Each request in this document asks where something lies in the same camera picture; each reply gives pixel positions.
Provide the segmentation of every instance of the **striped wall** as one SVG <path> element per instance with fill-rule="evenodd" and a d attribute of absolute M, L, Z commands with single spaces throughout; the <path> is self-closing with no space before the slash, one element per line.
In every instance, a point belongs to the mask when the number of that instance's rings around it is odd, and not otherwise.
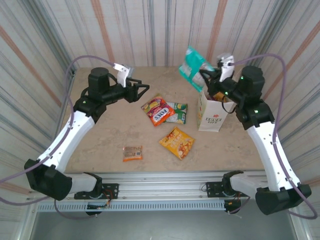
<path fill-rule="evenodd" d="M 319 0 L 0 1 L 0 176 L 20 171 L 51 143 L 65 101 L 63 72 L 72 59 L 95 55 L 133 66 L 178 66 L 191 45 L 213 64 L 225 52 L 237 60 L 267 52 L 284 57 L 288 83 L 279 136 L 297 175 L 317 191 L 319 16 Z M 252 64 L 264 71 L 263 97 L 275 113 L 280 64 L 272 58 Z M 93 66 L 102 64 L 81 59 L 74 68 Z M 25 177 L 0 185 L 11 200 L 28 191 Z M 311 200 L 320 212 L 319 195 Z M 21 208 L 0 209 L 0 239 L 11 239 Z"/>
<path fill-rule="evenodd" d="M 69 59 L 28 1 L 0 1 L 0 178 L 20 172 L 53 140 L 64 103 L 62 77 Z M 0 195 L 23 202 L 25 175 L 0 185 Z M 0 239 L 19 232 L 24 208 L 0 202 Z"/>
<path fill-rule="evenodd" d="M 99 55 L 133 66 L 178 66 L 188 45 L 213 63 L 221 52 L 247 57 L 282 6 L 277 0 L 35 2 L 71 58 Z"/>
<path fill-rule="evenodd" d="M 309 200 L 320 213 L 320 1 L 291 1 L 263 51 L 279 54 L 286 62 L 288 79 L 279 136 L 296 174 L 310 184 Z M 283 77 L 281 64 L 272 58 L 256 64 L 266 77 L 264 99 L 276 114 Z M 312 215 L 305 204 L 300 211 Z M 319 240 L 320 218 L 307 223 L 311 239 Z"/>

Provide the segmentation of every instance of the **red snack bag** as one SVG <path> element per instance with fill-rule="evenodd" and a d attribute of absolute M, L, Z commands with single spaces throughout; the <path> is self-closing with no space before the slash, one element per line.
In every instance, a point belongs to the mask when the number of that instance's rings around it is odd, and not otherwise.
<path fill-rule="evenodd" d="M 148 115 L 154 126 L 158 126 L 168 117 L 175 114 L 175 110 L 166 103 L 160 94 L 155 95 L 151 101 L 141 108 Z"/>

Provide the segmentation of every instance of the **snack bag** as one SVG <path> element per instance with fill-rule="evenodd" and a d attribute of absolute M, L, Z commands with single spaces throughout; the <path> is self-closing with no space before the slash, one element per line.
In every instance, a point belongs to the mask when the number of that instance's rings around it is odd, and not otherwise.
<path fill-rule="evenodd" d="M 176 102 L 167 102 L 167 104 L 173 108 L 175 114 L 168 117 L 164 122 L 186 124 L 188 104 L 176 103 Z"/>
<path fill-rule="evenodd" d="M 215 69 L 191 46 L 185 53 L 183 64 L 179 67 L 180 74 L 200 93 L 206 82 L 199 73 L 200 69 L 214 71 Z"/>
<path fill-rule="evenodd" d="M 213 99 L 218 102 L 224 102 L 224 103 L 227 102 L 225 95 L 221 92 L 218 92 L 216 95 L 214 95 Z"/>
<path fill-rule="evenodd" d="M 194 144 L 195 139 L 175 127 L 167 136 L 162 138 L 159 143 L 182 160 Z"/>
<path fill-rule="evenodd" d="M 175 111 L 166 101 L 157 94 L 154 98 L 141 107 L 148 115 L 154 126 L 163 123 L 168 117 L 175 114 Z"/>
<path fill-rule="evenodd" d="M 142 146 L 124 146 L 123 162 L 142 159 Z"/>

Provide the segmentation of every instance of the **white paper bag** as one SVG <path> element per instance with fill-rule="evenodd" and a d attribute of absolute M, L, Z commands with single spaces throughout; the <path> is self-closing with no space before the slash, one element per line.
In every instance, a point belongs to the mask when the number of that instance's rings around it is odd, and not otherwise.
<path fill-rule="evenodd" d="M 231 112 L 235 103 L 233 101 L 224 102 L 225 110 Z M 220 101 L 208 100 L 204 91 L 201 91 L 198 98 L 198 119 L 199 131 L 219 132 L 228 113 L 222 108 Z"/>

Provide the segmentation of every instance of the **foxs packet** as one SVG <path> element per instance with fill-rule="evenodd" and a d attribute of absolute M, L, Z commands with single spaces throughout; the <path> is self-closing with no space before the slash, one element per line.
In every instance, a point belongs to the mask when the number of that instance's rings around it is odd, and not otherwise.
<path fill-rule="evenodd" d="M 154 126 L 158 126 L 175 114 L 175 110 L 167 104 L 160 94 L 155 95 L 141 108 L 148 115 Z"/>
<path fill-rule="evenodd" d="M 189 46 L 185 53 L 184 62 L 179 67 L 179 72 L 199 93 L 206 84 L 199 73 L 200 69 L 208 71 L 215 70 L 203 56 Z"/>

